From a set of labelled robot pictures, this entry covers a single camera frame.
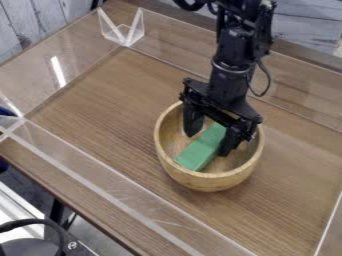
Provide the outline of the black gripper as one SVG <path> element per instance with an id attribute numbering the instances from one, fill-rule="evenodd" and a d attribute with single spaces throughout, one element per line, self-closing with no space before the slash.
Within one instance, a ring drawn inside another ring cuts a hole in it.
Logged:
<path id="1" fill-rule="evenodd" d="M 228 156 L 244 141 L 250 141 L 264 118 L 248 102 L 256 65 L 232 66 L 213 62 L 208 82 L 183 79 L 183 129 L 193 137 L 204 128 L 209 117 L 226 128 L 218 155 Z"/>

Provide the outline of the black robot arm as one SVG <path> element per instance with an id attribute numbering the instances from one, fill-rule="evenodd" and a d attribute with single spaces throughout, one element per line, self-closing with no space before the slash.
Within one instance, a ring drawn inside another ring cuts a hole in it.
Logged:
<path id="1" fill-rule="evenodd" d="M 217 154 L 226 156 L 253 139 L 264 117 L 248 102 L 257 69 L 270 54 L 274 0 L 173 0 L 186 11 L 208 8 L 217 17 L 217 51 L 206 82 L 183 80 L 183 129 L 194 136 L 206 119 L 224 126 Z"/>

